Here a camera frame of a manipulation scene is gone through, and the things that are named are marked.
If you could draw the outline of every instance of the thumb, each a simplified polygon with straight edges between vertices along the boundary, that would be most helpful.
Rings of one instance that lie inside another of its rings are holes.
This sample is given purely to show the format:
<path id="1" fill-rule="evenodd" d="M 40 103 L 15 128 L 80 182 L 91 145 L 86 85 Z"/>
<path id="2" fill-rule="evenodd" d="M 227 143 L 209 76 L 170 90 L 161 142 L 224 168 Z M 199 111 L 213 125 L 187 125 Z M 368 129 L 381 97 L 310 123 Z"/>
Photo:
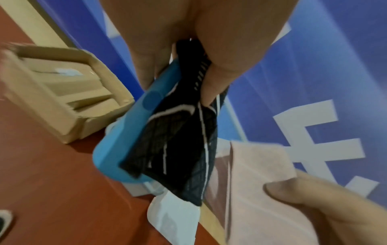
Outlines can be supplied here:
<path id="1" fill-rule="evenodd" d="M 223 92 L 241 74 L 242 72 L 230 71 L 211 64 L 206 72 L 201 88 L 202 104 L 209 106 L 216 96 Z"/>
<path id="2" fill-rule="evenodd" d="M 387 211 L 381 206 L 344 187 L 315 177 L 298 177 L 265 185 L 272 197 L 320 210 L 325 215 L 344 222 L 373 223 Z"/>

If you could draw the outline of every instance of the open cardboard box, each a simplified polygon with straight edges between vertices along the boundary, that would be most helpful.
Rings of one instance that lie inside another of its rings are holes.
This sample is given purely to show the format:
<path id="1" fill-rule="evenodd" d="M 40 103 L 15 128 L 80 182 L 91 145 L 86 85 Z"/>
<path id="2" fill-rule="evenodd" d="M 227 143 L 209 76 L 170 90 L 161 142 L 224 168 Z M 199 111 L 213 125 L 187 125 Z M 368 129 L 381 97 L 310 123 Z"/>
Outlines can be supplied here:
<path id="1" fill-rule="evenodd" d="M 93 54 L 12 44 L 4 51 L 6 96 L 63 143 L 106 127 L 133 105 L 131 93 Z"/>

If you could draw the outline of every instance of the wooden table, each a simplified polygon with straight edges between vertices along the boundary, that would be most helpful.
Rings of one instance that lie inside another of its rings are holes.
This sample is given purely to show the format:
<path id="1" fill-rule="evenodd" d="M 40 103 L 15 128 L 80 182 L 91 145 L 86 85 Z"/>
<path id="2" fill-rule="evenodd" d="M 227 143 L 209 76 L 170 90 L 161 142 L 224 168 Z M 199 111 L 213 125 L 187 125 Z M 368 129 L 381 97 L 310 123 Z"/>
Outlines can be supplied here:
<path id="1" fill-rule="evenodd" d="M 132 197 L 91 153 L 103 132 L 60 143 L 8 101 L 0 85 L 0 209 L 16 216 L 1 245 L 169 244 L 147 221 L 152 196 Z M 217 244 L 199 225 L 195 244 Z"/>

